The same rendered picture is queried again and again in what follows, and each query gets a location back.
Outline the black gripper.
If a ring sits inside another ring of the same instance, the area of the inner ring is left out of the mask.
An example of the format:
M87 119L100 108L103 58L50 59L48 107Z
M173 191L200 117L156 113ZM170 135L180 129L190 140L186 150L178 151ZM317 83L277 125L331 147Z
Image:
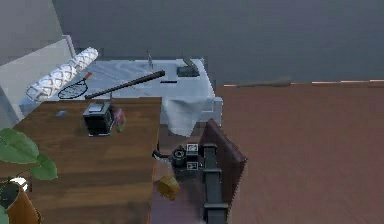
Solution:
M171 168L172 165L177 169L183 169L186 167L186 152L182 146L179 146L172 152L172 162L166 160L171 158L171 155L162 154L159 150L153 150L152 157L157 158L155 160Z

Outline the orange alarm clock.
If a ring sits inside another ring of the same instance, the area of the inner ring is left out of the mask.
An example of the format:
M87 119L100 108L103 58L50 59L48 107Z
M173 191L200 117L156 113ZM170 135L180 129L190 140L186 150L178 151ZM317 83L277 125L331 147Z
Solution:
M163 176L157 181L157 190L162 197L171 201L176 199L180 186L174 176Z

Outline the dark brown chair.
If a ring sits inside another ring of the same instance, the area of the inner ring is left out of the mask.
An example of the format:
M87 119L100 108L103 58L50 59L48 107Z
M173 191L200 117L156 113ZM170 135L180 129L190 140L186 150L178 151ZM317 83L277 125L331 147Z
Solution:
M242 154L238 146L226 136L213 119L206 122L199 141L187 143L212 144L217 147L217 165L222 170L222 196L224 201L229 204L228 222L230 209L247 163L247 157ZM171 173L166 176L175 177L172 168L169 168ZM174 201L160 195L157 190L157 181L160 178L155 180L150 224L206 224L202 218L205 192L201 177L202 175L198 174L196 178L181 180L179 182L180 189Z

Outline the brown wooden table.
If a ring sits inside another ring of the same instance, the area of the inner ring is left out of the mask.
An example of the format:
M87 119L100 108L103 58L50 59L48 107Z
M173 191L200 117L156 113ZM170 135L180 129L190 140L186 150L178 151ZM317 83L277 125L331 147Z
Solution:
M14 126L55 162L58 177L33 178L0 224L149 224L161 100L115 99L126 126L104 137L88 135L89 104L44 102Z

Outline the bed with white sheet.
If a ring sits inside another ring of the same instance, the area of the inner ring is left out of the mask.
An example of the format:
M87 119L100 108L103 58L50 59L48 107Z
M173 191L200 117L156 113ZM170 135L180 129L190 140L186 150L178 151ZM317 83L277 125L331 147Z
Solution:
M73 47L69 37L32 51L6 64L0 64L0 106L12 124L31 113L37 104L29 100L25 90L29 85L68 62ZM88 92L94 93L128 82L155 71L164 70L165 76L113 93L115 98L160 97L160 122L169 130L190 136L196 123L214 119L221 121L221 98L217 97L201 59L192 60L198 67L198 77L178 77L176 69L184 66L183 59L155 60L96 60L86 70L92 73L87 81ZM162 84L161 80L176 80L176 84Z

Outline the black box appliance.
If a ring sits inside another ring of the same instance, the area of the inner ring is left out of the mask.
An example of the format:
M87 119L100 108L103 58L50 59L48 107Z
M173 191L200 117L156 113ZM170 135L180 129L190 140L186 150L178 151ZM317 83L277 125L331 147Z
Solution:
M110 102L91 103L83 112L89 136L109 136L114 124Z

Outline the dark baseball bat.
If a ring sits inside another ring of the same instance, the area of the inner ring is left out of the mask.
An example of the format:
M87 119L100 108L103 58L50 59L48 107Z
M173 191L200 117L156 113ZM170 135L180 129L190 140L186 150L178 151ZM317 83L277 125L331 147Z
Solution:
M123 83L121 85L118 85L118 86L115 86L115 87L112 87L112 88L109 88L109 89L106 89L106 90L103 90L103 91L99 91L99 92L96 92L96 93L93 93L93 94L90 94L90 95L85 95L84 98L85 99L93 99L95 97L98 97L98 96L101 96L101 95L104 95L104 94L107 94L107 93L111 93L111 92L114 92L114 91L117 91L117 90L120 90L120 89L123 89L123 88L127 88L127 87L131 87L131 86L134 86L134 85L138 85L138 84L141 84L141 83L149 82L149 81L152 81L154 79L157 79L157 78L160 78L160 77L163 77L163 76L165 76L165 71L164 70L156 71L154 73L148 74L148 75L143 76L143 77L139 77L139 78L137 78L135 80Z

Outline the grey laptop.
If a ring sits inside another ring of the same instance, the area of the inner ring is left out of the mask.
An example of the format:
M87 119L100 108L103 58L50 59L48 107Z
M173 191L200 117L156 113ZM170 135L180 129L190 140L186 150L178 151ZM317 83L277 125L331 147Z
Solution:
M200 75L197 65L190 58L183 58L184 66L176 69L178 77L198 77Z

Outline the black tennis racket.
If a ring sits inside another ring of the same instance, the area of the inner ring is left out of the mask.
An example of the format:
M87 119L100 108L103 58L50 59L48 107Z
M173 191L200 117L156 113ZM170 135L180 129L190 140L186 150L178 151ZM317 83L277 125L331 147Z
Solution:
M82 96L87 90L88 85L86 80L92 75L91 72L88 72L80 81L71 84L58 92L59 99L75 99L79 96Z

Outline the white patterned bolster pillow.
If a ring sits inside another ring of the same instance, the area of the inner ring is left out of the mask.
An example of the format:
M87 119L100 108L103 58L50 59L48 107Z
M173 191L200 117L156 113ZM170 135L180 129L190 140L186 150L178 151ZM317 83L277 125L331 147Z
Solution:
M27 87L26 96L35 102L44 102L69 83L98 57L95 48L88 47L38 81Z

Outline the green house plant orange pot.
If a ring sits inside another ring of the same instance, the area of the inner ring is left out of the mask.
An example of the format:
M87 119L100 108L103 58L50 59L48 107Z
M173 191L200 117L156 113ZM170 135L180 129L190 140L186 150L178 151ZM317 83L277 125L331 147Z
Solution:
M42 154L27 135L12 128L0 130L0 161L31 164L30 168L0 181L0 224L43 224L41 213L15 178L29 173L37 180L54 180L58 177L55 162Z

